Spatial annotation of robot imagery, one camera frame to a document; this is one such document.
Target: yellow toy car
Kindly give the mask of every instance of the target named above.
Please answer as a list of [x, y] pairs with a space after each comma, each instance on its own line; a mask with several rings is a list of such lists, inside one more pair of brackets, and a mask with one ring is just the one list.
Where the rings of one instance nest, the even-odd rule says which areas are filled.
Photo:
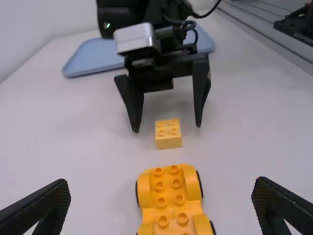
[[202, 211], [201, 181], [191, 165], [146, 170], [136, 196], [143, 216], [138, 235], [216, 235]]

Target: yellow lego brick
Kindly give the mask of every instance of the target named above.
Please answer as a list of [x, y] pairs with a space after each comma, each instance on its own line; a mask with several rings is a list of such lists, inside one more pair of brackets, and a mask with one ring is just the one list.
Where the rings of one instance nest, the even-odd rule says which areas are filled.
[[213, 235], [193, 166], [146, 170], [138, 178], [136, 193], [143, 216], [138, 235]]
[[155, 139], [158, 149], [182, 147], [179, 119], [156, 121]]

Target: green led light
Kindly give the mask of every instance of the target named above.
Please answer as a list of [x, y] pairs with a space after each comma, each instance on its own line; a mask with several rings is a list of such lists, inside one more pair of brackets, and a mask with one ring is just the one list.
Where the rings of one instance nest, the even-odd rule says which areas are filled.
[[103, 28], [104, 29], [107, 29], [107, 28], [109, 28], [110, 27], [110, 23], [109, 22], [105, 22], [104, 24], [103, 24]]

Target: black wheel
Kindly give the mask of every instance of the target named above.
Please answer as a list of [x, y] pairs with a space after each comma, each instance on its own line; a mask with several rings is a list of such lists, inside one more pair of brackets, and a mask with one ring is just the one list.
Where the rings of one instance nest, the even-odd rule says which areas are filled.
[[200, 175], [199, 175], [199, 172], [198, 172], [198, 171], [196, 171], [196, 173], [197, 173], [197, 177], [198, 177], [199, 184], [200, 184], [201, 198], [203, 199], [203, 190], [202, 190], [202, 184], [201, 184]]
[[216, 235], [216, 231], [215, 231], [214, 224], [213, 224], [212, 220], [210, 220], [210, 223], [211, 223], [211, 227], [213, 230], [213, 234]]
[[138, 205], [138, 207], [140, 207], [140, 205], [139, 205], [139, 201], [138, 201], [137, 183], [138, 183], [138, 181], [136, 181], [135, 192], [136, 192], [136, 200], [137, 200], [137, 205]]

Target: white table surface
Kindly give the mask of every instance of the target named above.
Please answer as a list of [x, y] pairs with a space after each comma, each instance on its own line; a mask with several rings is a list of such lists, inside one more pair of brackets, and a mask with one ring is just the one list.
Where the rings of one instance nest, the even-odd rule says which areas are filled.
[[[0, 208], [58, 179], [72, 202], [62, 234], [135, 235], [134, 184], [147, 168], [193, 164], [218, 235], [260, 235], [251, 202], [267, 176], [313, 202], [313, 78], [217, 14], [199, 21], [216, 42], [212, 88], [195, 124], [191, 77], [145, 95], [131, 131], [113, 77], [66, 79], [88, 32], [56, 38], [0, 85]], [[154, 122], [180, 118], [183, 148], [156, 150]]]

